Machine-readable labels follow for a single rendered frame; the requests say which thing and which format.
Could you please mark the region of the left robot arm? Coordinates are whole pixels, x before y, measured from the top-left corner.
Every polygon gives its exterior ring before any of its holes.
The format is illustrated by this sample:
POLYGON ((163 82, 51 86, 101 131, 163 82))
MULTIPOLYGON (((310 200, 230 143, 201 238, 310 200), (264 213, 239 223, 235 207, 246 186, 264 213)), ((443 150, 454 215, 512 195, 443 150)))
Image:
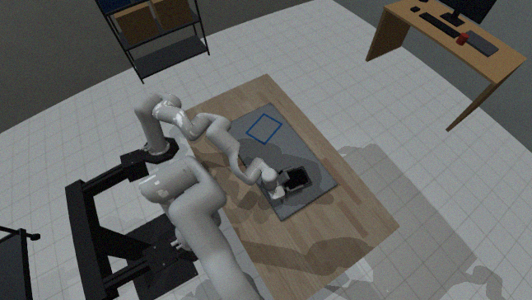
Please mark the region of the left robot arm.
POLYGON ((272 191, 290 180, 284 171, 277 177, 277 172, 259 157, 243 173, 238 166, 240 143, 228 133, 230 120, 221 115, 199 113, 190 121, 181 106, 177 96, 159 91, 150 93, 134 106, 147 138, 147 146, 141 147, 142 151, 159 156, 169 150, 170 144, 165 140, 160 121, 176 125, 189 141, 197 140, 207 129, 207 138, 228 156, 233 173, 247 185, 254 185, 261 176, 263 188, 272 191))

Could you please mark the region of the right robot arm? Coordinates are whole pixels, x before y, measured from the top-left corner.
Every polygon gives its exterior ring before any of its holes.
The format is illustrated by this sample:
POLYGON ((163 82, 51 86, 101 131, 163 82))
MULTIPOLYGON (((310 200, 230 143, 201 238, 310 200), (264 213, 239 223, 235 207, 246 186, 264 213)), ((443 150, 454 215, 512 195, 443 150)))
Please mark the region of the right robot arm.
POLYGON ((194 252, 222 300, 264 300, 219 229, 218 209, 226 204, 226 195, 195 157, 182 157, 143 178, 139 190, 145 199, 160 204, 176 226, 177 240, 171 245, 180 243, 177 250, 194 252))

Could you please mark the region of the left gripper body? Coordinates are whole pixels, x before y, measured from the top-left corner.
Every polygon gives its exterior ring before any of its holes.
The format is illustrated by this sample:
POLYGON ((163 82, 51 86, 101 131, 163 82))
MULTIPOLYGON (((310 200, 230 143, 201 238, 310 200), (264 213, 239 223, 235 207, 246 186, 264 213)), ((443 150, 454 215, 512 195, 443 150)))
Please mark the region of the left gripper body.
POLYGON ((285 191, 282 187, 282 184, 278 185, 275 190, 269 191, 268 193, 272 201, 278 201, 280 199, 283 199, 285 195, 285 191))

